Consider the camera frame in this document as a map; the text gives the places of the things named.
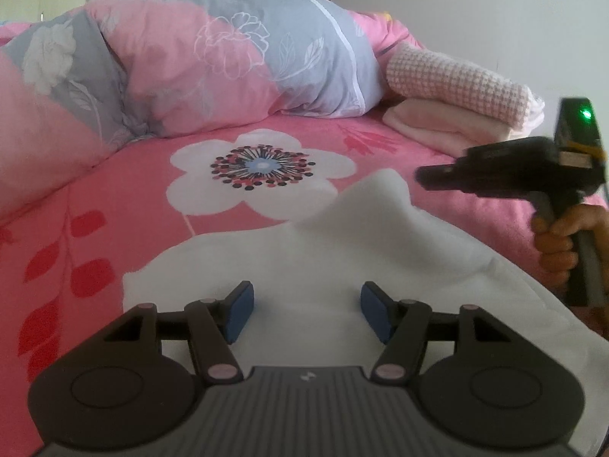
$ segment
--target black handheld device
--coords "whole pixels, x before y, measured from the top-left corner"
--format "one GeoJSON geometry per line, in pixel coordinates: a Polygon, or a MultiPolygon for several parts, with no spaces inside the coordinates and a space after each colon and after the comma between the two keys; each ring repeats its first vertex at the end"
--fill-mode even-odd
{"type": "MultiPolygon", "coordinates": [[[[480,197],[525,199],[550,224],[605,184],[601,135],[590,101],[563,98],[554,140],[527,137],[473,147],[453,165],[417,169],[427,190],[461,190],[480,197]]],[[[573,237],[579,262],[569,277],[565,303],[607,304],[593,233],[573,237]]]]}
{"type": "Polygon", "coordinates": [[[386,344],[370,377],[258,367],[244,378],[228,343],[253,299],[243,282],[182,312],[142,304],[61,357],[30,388],[36,456],[577,457],[581,385],[482,308],[435,313],[367,282],[363,316],[386,344]],[[194,375],[162,339],[188,341],[194,375]],[[435,340],[454,354],[421,374],[435,340]]]}

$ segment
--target flower center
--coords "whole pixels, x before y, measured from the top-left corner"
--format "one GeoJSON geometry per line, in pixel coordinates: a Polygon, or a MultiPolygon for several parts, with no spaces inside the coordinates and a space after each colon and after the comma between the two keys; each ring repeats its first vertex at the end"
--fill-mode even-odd
{"type": "Polygon", "coordinates": [[[311,167],[315,162],[308,157],[305,153],[284,151],[270,144],[243,146],[217,157],[211,165],[211,174],[215,180],[231,184],[235,189],[284,187],[313,176],[311,167]]]}

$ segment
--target black robotic gripper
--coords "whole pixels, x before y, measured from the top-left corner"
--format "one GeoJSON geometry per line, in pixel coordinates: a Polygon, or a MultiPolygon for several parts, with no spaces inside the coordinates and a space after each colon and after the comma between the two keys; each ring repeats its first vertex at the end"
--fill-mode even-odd
{"type": "Polygon", "coordinates": [[[252,284],[179,313],[141,304],[43,371],[28,398],[40,457],[576,457],[576,378],[491,314],[434,313],[373,282],[360,295],[385,350],[359,367],[254,368],[228,345],[254,306],[252,284]],[[164,357],[186,340],[195,374],[164,357]],[[421,373],[430,341],[454,354],[421,373]]]}

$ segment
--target green led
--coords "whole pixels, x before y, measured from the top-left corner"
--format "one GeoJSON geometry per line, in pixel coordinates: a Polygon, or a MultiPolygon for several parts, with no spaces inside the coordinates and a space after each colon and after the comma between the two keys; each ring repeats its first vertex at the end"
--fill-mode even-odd
{"type": "Polygon", "coordinates": [[[580,113],[586,120],[592,120],[592,112],[588,108],[582,108],[580,113]]]}

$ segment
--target white logo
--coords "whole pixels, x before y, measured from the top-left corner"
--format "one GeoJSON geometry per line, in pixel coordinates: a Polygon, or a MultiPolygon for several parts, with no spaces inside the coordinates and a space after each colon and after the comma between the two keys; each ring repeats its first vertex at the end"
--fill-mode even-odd
{"type": "Polygon", "coordinates": [[[315,378],[317,378],[317,375],[315,373],[312,373],[311,371],[308,371],[304,375],[300,375],[300,379],[303,381],[311,381],[315,378]]]}

